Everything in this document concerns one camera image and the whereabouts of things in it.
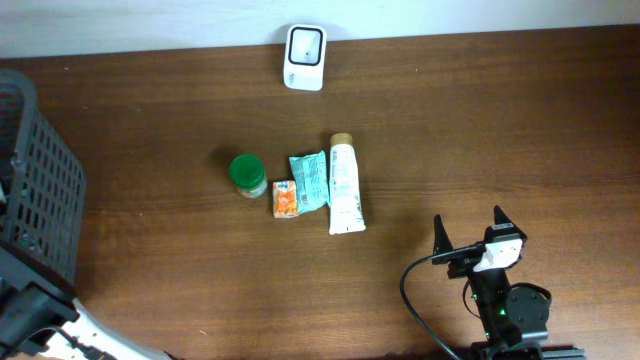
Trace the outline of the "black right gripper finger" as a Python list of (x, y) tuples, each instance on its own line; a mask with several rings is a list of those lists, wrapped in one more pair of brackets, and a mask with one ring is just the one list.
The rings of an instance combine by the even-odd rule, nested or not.
[(504, 213), (499, 205), (495, 205), (494, 212), (494, 225), (493, 228), (513, 228), (514, 224), (509, 217)]
[(438, 258), (432, 260), (433, 265), (446, 264), (448, 260), (444, 257), (444, 254), (453, 251), (453, 246), (444, 228), (442, 218), (440, 215), (434, 217), (434, 246), (433, 255), (438, 255)]

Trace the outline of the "white tube with gold cap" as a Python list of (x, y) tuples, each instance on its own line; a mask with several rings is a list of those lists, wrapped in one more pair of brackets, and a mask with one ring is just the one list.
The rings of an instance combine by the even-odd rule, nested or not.
[(329, 234), (338, 235), (366, 229), (360, 197), (359, 169), (353, 138), (337, 133), (330, 138), (330, 224)]

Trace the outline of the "teal wet wipes pack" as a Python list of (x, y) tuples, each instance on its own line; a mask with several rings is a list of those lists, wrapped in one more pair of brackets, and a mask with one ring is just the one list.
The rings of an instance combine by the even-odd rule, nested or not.
[(328, 205), (330, 198), (325, 152), (290, 157), (289, 164), (296, 182), (299, 213), (313, 212)]

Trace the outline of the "small orange juice carton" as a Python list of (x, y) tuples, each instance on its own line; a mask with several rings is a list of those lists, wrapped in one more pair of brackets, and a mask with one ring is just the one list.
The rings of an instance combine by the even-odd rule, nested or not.
[(274, 182), (272, 197), (275, 218), (294, 218), (299, 215), (296, 183), (293, 180)]

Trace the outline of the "green lid glass jar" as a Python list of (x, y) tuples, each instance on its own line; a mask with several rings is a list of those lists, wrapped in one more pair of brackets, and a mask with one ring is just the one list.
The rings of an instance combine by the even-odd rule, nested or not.
[(229, 173), (236, 190), (252, 199), (262, 196), (267, 188), (266, 171), (261, 160), (252, 154), (242, 154), (230, 164)]

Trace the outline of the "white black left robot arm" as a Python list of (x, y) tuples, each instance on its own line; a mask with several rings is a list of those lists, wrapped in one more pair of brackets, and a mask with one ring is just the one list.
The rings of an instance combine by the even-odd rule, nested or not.
[(171, 360), (91, 315), (73, 287), (10, 245), (1, 247), (1, 357)]

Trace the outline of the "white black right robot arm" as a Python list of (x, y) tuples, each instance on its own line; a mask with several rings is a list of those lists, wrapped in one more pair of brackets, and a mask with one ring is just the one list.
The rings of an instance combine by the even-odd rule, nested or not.
[(435, 265), (446, 264), (451, 279), (464, 278), (472, 291), (486, 340), (472, 345), (474, 359), (584, 359), (586, 352), (570, 346), (543, 347), (551, 293), (531, 283), (510, 283), (506, 271), (522, 260), (528, 236), (504, 211), (493, 209), (494, 224), (484, 238), (455, 249), (442, 218), (434, 217)]

